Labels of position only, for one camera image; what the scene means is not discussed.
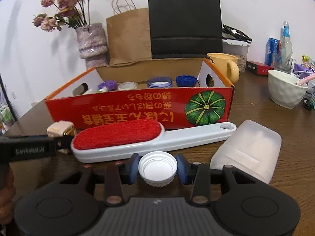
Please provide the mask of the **person's hand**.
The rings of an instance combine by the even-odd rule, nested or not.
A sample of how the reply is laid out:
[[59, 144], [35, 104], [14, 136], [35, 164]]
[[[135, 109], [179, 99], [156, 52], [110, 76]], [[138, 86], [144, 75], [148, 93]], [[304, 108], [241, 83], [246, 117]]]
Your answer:
[[8, 224], [13, 217], [13, 198], [16, 194], [14, 186], [14, 174], [10, 168], [5, 187], [1, 190], [1, 225]]

